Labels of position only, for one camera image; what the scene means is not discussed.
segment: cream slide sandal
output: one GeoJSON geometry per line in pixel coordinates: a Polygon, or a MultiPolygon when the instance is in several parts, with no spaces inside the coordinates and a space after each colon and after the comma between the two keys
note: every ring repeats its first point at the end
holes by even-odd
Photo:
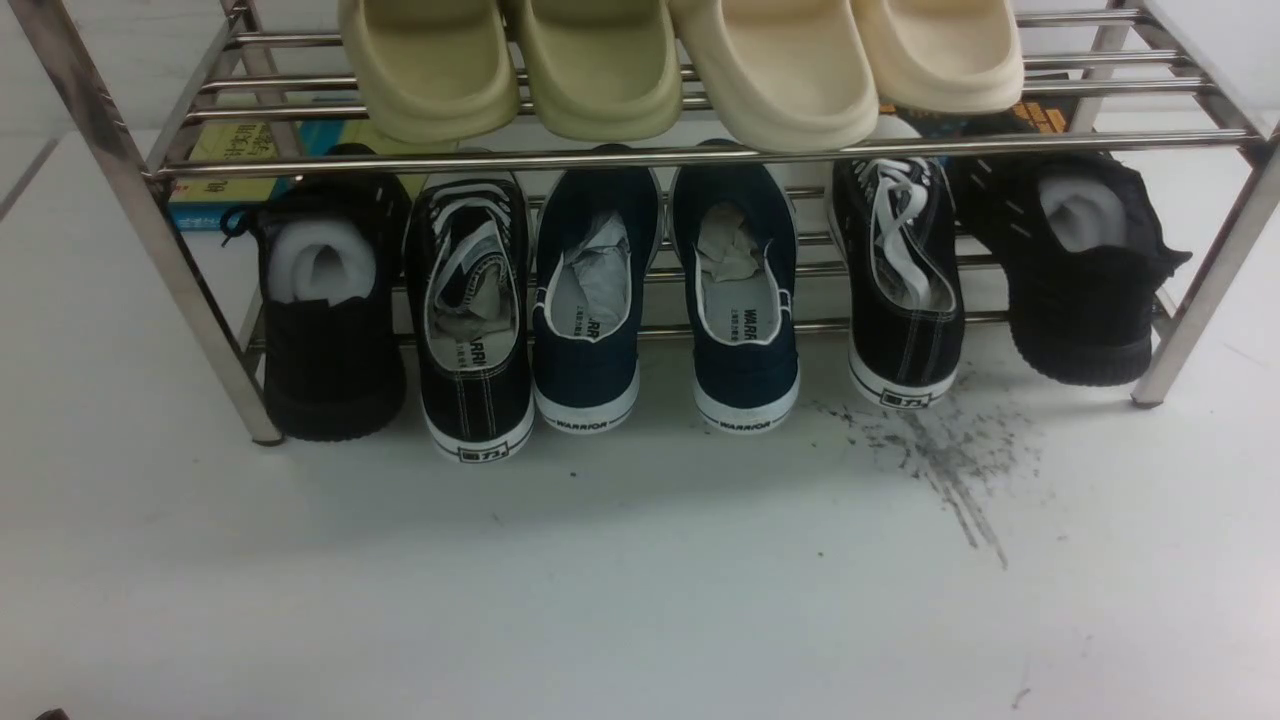
{"type": "Polygon", "coordinates": [[[403,142],[484,135],[520,109],[495,0],[338,0],[369,117],[403,142]]]}
{"type": "Polygon", "coordinates": [[[663,0],[506,0],[547,129],[643,140],[680,118],[676,36],[663,0]]]}
{"type": "Polygon", "coordinates": [[[876,129],[879,99],[849,0],[671,0],[671,9],[740,142],[832,150],[876,129]]]}
{"type": "Polygon", "coordinates": [[[936,113],[1007,110],[1023,94],[1010,0],[854,0],[886,99],[936,113]]]}

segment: dirt stain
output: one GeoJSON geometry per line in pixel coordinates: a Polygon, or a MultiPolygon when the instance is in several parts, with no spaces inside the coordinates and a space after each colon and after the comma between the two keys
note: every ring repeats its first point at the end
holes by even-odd
{"type": "MultiPolygon", "coordinates": [[[[964,379],[956,383],[957,391],[963,387],[964,379]]],[[[1042,433],[1012,393],[1000,393],[992,402],[952,392],[918,411],[823,402],[812,407],[847,425],[849,445],[865,448],[877,468],[927,482],[969,546],[991,548],[1009,569],[982,501],[997,491],[1016,495],[1020,480],[1038,478],[1043,454],[1042,433]]]]}

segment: book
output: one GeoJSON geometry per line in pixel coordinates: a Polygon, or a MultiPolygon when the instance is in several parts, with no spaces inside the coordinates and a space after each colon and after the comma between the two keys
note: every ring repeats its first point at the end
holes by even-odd
{"type": "MultiPolygon", "coordinates": [[[[369,120],[307,120],[298,137],[308,156],[321,156],[334,145],[360,142],[378,155],[449,152],[456,143],[412,145],[378,132],[369,120]]],[[[191,160],[271,160],[278,156],[266,123],[209,123],[200,133],[191,160]]],[[[410,197],[426,182],[425,174],[399,176],[410,197]]],[[[291,178],[178,178],[169,199],[169,215],[180,231],[216,231],[223,214],[236,205],[264,202],[284,192],[291,178]]]]}

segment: black knit sneaker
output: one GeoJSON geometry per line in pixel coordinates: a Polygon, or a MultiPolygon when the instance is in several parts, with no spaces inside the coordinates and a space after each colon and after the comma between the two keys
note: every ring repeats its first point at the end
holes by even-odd
{"type": "MultiPolygon", "coordinates": [[[[330,155],[372,155],[340,145],[330,155]]],[[[253,234],[266,332],[262,387],[280,432],[310,441],[374,433],[404,402],[392,283],[411,202],[389,173],[317,176],[261,205],[233,208],[223,232],[253,234]]]]}
{"type": "MultiPolygon", "coordinates": [[[[877,137],[919,136],[902,120],[882,118],[877,137]]],[[[942,167],[918,158],[837,161],[827,218],[849,266],[854,387],[884,407],[928,407],[955,382],[964,342],[942,167]]]]}
{"type": "Polygon", "coordinates": [[[529,219],[511,173],[431,176],[404,247],[422,409],[461,462],[520,450],[534,428],[525,292],[529,219]]]}
{"type": "MultiPolygon", "coordinates": [[[[993,117],[966,132],[1023,131],[993,117]]],[[[1155,293],[1192,256],[1165,246],[1142,176],[1096,152],[955,158],[948,172],[961,224],[1009,275],[1023,359],[1066,384],[1140,378],[1155,293]]]]}

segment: brand logo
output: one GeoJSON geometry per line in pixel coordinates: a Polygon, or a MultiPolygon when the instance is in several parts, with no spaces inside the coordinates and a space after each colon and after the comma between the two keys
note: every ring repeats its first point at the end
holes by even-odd
{"type": "Polygon", "coordinates": [[[765,420],[764,423],[753,423],[749,425],[739,425],[735,423],[719,423],[719,427],[724,428],[726,430],[751,432],[751,430],[763,430],[772,424],[773,420],[765,420]]]}
{"type": "Polygon", "coordinates": [[[508,455],[511,455],[511,447],[508,447],[507,443],[484,450],[458,448],[458,460],[463,462],[493,462],[494,460],[502,460],[508,455]]]}
{"type": "Polygon", "coordinates": [[[744,340],[756,340],[760,334],[759,324],[756,323],[756,310],[745,310],[742,313],[742,338],[744,340]]]}
{"type": "Polygon", "coordinates": [[[561,420],[552,420],[557,428],[564,428],[566,430],[603,430],[608,428],[608,423],[564,423],[561,420]]]}
{"type": "Polygon", "coordinates": [[[476,366],[488,364],[484,343],[479,340],[471,341],[471,364],[476,366]]]}
{"type": "Polygon", "coordinates": [[[933,397],[928,395],[895,395],[887,389],[881,393],[882,405],[902,410],[923,410],[929,406],[932,400],[933,397]]]}

